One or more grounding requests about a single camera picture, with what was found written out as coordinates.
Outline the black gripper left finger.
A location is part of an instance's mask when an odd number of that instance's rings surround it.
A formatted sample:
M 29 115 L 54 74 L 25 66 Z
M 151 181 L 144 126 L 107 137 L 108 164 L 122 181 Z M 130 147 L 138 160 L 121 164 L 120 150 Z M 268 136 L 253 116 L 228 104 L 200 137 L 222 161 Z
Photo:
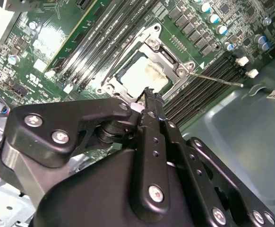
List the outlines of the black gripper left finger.
M 0 177 L 38 208 L 54 186 L 118 151 L 134 150 L 129 204 L 144 222 L 168 212 L 165 138 L 155 93 L 142 105 L 117 98 L 23 105 L 8 116 L 0 148 Z

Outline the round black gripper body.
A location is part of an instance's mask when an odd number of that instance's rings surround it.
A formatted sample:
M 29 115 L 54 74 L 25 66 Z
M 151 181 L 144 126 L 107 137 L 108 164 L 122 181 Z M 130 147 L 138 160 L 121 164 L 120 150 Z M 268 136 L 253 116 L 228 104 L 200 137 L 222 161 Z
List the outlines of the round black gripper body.
M 41 200 L 34 227 L 209 227 L 185 198 L 177 170 L 168 165 L 171 204 L 159 221 L 147 223 L 129 204 L 134 150 L 118 151 L 54 186 Z

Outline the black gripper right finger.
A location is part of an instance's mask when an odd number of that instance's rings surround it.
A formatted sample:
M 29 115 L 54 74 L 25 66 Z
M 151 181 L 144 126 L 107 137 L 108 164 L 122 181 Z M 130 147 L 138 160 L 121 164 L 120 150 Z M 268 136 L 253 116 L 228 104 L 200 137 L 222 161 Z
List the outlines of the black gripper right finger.
M 275 227 L 272 211 L 199 138 L 185 140 L 166 118 L 155 94 L 156 113 L 197 227 Z

